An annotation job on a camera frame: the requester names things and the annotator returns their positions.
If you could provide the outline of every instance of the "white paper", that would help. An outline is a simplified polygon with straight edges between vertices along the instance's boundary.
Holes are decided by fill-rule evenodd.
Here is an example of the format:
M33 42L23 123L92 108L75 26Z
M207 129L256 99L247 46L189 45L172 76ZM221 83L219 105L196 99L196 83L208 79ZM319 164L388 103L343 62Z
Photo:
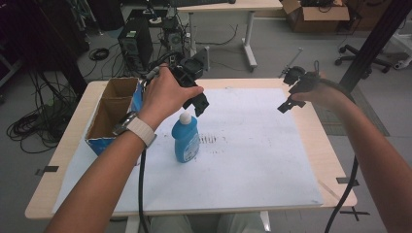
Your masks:
M146 212L323 204L292 115L277 110L286 101L282 89L206 89L205 94L210 106L197 119L201 144L192 161L179 163L174 155L171 130L183 110L156 130L157 138L147 151ZM54 213L95 158L83 137ZM138 174L136 167L115 212L137 212Z

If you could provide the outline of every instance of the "desk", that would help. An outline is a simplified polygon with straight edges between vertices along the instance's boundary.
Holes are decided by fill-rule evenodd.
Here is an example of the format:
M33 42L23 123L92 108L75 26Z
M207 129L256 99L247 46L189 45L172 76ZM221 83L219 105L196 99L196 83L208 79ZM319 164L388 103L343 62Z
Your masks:
M246 37L242 38L243 48L248 57L251 71L258 66L251 49L252 27L255 11L279 10L282 4L278 0L237 0L235 4L221 3L195 7L178 8L180 13L189 14L190 55L196 53L196 43L193 36L193 27L200 23L247 23Z
M289 87L283 84L281 79L198 80L197 83L205 88L225 88L228 86L237 88L281 87L286 94L289 90ZM60 144L51 158L50 166L58 166L59 168L57 172L45 173L42 177L26 209L25 215L28 218L52 217L52 208L61 188L64 174L106 84L107 82L93 82L88 85L82 101L79 103ZM321 208L334 207L346 187L346 185L339 184L336 181L337 177L345 177L342 167L311 104L307 104L303 109L293 108L292 115L324 199ZM351 193L344 206L355 206L356 203L357 198L354 193ZM114 214L114 216L135 215L137 215L136 212Z

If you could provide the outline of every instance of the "bottle label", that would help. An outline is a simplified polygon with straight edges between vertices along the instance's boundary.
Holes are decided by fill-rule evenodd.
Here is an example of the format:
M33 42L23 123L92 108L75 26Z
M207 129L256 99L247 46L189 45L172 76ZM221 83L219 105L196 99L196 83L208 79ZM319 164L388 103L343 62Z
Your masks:
M193 159L196 154L199 152L199 134L195 134L193 138L190 140L188 146L185 148L185 151L183 153L183 159L185 162Z

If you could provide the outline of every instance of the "dish soap bottle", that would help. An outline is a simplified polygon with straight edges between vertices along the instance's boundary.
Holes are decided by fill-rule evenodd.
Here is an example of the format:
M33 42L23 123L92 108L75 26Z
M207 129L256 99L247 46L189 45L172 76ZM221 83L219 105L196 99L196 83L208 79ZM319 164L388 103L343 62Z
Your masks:
M173 126L172 136L175 139L175 154L179 162L186 163L197 155L200 145L197 119L188 111L179 116Z

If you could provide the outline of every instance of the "gray floor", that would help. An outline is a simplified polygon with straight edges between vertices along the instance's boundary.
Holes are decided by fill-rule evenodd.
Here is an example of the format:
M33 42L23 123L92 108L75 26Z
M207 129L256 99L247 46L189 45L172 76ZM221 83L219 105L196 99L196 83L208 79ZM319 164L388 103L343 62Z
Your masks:
M350 36L334 34L295 34L291 33L284 20L258 19L255 21L252 48L258 67L249 72L246 58L240 46L240 40L246 27L239 26L236 38L226 46L211 47L212 69L205 74L205 79L220 78L275 78L284 66L294 57L297 48L304 48L302 55L295 61L307 70L311 70L313 62L318 59L321 70L335 81L339 81L347 68L348 62L341 66L333 65L338 57L337 48L346 39L348 43L360 48L367 33L357 33ZM227 25L219 27L197 28L197 41L223 42L232 36L233 30ZM153 40L157 31L153 31ZM92 49L115 44L116 39L108 36L90 34ZM401 51L389 46L382 56L392 62L397 62ZM94 72L87 77L88 81L101 78L101 68L104 62L99 62ZM83 74L91 70L93 63L86 56L79 59L79 67ZM103 69L105 75L110 75L112 62ZM403 70L391 70L382 74L379 69L373 69L372 75L359 83L359 87L369 101L378 117L381 118L391 137L389 140L412 164L412 67ZM17 73L0 89L6 103L0 105L0 232L42 232L47 220L31 220L24 216L30 198L41 177L35 176L37 169L48 165L53 151L39 154L27 154L21 151L19 144L12 142L5 134L7 127L15 120L34 110L34 88L24 71ZM330 136L342 166L347 174L350 172L353 152L347 137ZM39 146L39 140L30 139L26 145L31 149ZM358 180L360 186L355 187L358 197L356 210L368 212L369 216L359 216L356 221L353 215L338 215L331 232L386 232L370 194L365 186L361 173ZM331 210L300 210L270 212L272 232L322 232ZM213 228L216 216L192 216L193 227L201 229ZM124 222L111 222L107 232L123 232Z

